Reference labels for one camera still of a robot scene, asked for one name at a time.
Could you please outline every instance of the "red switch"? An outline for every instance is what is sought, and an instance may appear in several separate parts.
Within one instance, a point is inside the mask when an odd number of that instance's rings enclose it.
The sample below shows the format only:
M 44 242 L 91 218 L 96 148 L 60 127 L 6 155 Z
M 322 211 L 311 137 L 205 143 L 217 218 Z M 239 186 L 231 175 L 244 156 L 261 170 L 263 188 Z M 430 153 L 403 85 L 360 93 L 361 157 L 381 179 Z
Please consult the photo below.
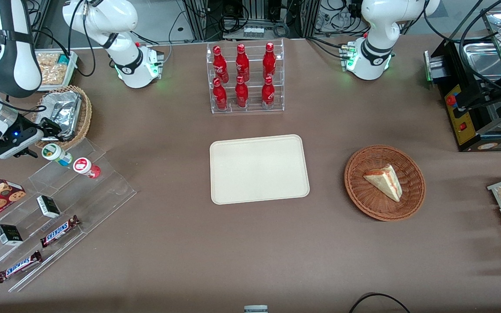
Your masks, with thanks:
M 453 107 L 457 103 L 457 100 L 455 99 L 454 95 L 448 96 L 446 98 L 446 104 L 449 105 L 450 107 Z

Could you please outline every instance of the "acrylic bottle rack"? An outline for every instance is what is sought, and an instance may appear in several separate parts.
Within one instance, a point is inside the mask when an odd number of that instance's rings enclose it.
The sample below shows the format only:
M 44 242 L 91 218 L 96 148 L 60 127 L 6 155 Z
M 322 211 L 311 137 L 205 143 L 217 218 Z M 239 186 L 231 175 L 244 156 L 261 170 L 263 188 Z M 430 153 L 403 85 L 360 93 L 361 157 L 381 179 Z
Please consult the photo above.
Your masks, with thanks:
M 67 151 L 74 159 L 86 157 L 91 160 L 101 168 L 101 174 L 92 180 L 77 174 L 70 167 L 49 162 L 22 183 L 27 195 L 18 204 L 0 213 L 0 224 L 16 226 L 23 242 L 19 246 L 5 246 L 0 242 L 0 271 L 28 258 L 36 250 L 42 254 L 43 262 L 11 276 L 0 284 L 2 289 L 20 291 L 137 193 L 113 169 L 104 157 L 105 152 L 88 139 Z M 36 201 L 42 194 L 54 199 L 61 211 L 58 218 L 48 218 L 42 214 Z M 73 215 L 81 223 L 48 247 L 42 248 L 40 239 Z
M 264 77 L 262 75 L 262 59 L 266 52 L 266 43 L 274 44 L 274 54 L 276 55 L 276 73 L 273 78 L 273 86 L 276 89 L 274 94 L 274 105 L 272 109 L 264 109 L 262 107 L 262 86 L 264 86 Z M 249 103 L 244 109 L 237 105 L 237 97 L 235 95 L 235 85 L 237 84 L 237 68 L 235 67 L 235 59 L 237 58 L 237 44 L 244 43 L 245 51 L 249 57 L 250 63 L 250 80 L 246 82 L 249 89 Z M 220 46 L 221 54 L 227 61 L 227 72 L 229 74 L 228 83 L 224 83 L 223 87 L 227 92 L 227 110 L 220 111 L 215 105 L 215 98 L 212 90 L 214 85 L 212 80 L 215 77 L 214 72 L 214 53 L 211 51 L 214 46 Z M 284 41 L 241 41 L 241 42 L 219 42 L 207 44 L 207 73 L 208 87 L 210 89 L 210 103 L 212 113 L 260 113 L 260 112 L 279 112 L 285 109 L 285 94 L 284 94 Z

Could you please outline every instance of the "wicker basket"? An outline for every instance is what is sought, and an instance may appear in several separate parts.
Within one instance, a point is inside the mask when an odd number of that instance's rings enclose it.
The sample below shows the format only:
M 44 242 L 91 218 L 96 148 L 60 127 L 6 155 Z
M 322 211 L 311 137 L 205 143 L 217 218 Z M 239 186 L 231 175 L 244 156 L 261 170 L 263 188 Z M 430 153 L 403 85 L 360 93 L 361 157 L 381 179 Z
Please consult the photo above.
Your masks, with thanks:
M 394 167 L 403 190 L 400 202 L 390 199 L 363 177 L 366 171 L 388 164 Z M 345 167 L 344 180 L 355 205 L 378 220 L 411 217 L 423 205 L 426 195 L 423 173 L 417 164 L 402 151 L 386 145 L 373 145 L 354 153 Z
M 67 150 L 68 148 L 73 147 L 76 145 L 78 142 L 80 142 L 84 137 L 86 137 L 86 134 L 88 133 L 88 130 L 90 128 L 90 119 L 92 118 L 92 104 L 90 103 L 90 99 L 86 96 L 86 93 L 82 91 L 82 89 L 76 87 L 76 86 L 67 86 L 67 87 L 62 87 L 53 91 L 50 91 L 50 93 L 64 93 L 66 91 L 75 91 L 76 93 L 79 93 L 82 96 L 82 103 L 80 105 L 80 112 L 78 113 L 78 122 L 76 125 L 75 129 L 75 136 L 73 139 L 69 141 L 37 141 L 36 146 L 38 148 L 43 148 L 44 145 L 47 145 L 48 143 L 54 143 L 63 148 L 64 150 Z M 38 101 L 38 105 L 42 105 L 42 99 Z M 36 120 L 36 113 L 32 114 L 32 117 L 30 118 L 31 121 Z

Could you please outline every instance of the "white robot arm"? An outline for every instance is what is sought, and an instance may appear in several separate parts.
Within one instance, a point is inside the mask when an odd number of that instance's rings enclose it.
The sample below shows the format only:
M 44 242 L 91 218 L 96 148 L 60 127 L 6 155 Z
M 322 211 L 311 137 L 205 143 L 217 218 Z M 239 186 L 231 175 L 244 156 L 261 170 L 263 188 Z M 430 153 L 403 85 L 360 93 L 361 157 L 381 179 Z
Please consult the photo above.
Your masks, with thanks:
M 364 80 L 381 77 L 400 36 L 397 22 L 415 20 L 423 10 L 429 16 L 439 4 L 440 0 L 364 0 L 361 13 L 370 30 L 368 37 L 349 42 L 346 69 Z
M 137 10 L 126 0 L 72 0 L 63 5 L 72 29 L 85 33 L 105 48 L 119 78 L 131 88 L 145 87 L 161 77 L 163 55 L 138 47 L 129 32 L 137 27 Z
M 22 0 L 0 1 L 0 93 L 24 98 L 36 92 L 42 74 L 34 55 L 32 33 Z M 0 158 L 33 154 L 28 146 L 44 132 L 0 98 Z

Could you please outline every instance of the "brown tablecloth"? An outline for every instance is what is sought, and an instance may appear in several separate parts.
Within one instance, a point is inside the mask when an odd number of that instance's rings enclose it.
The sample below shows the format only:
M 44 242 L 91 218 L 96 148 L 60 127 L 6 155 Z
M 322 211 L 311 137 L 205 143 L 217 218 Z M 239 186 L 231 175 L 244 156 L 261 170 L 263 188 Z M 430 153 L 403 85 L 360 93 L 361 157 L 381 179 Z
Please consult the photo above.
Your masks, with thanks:
M 88 137 L 140 192 L 23 291 L 0 291 L 0 312 L 264 303 L 271 313 L 335 313 L 370 291 L 414 312 L 501 311 L 501 215 L 485 189 L 501 181 L 501 153 L 457 152 L 425 81 L 423 51 L 439 42 L 404 36 L 383 77 L 361 81 L 310 42 L 285 40 L 286 111 L 239 117 L 210 113 L 205 44 L 175 46 L 163 79 L 140 90 L 98 50 L 95 75 L 76 80 L 94 107 Z M 89 69 L 89 51 L 78 53 Z M 211 143 L 289 133 L 304 142 L 306 198 L 212 203 Z M 423 170 L 426 201 L 409 220 L 373 220 L 344 190 L 346 161 L 372 144 L 405 151 Z M 0 178 L 21 182 L 44 164 L 0 160 Z M 396 307 L 382 302 L 367 305 Z

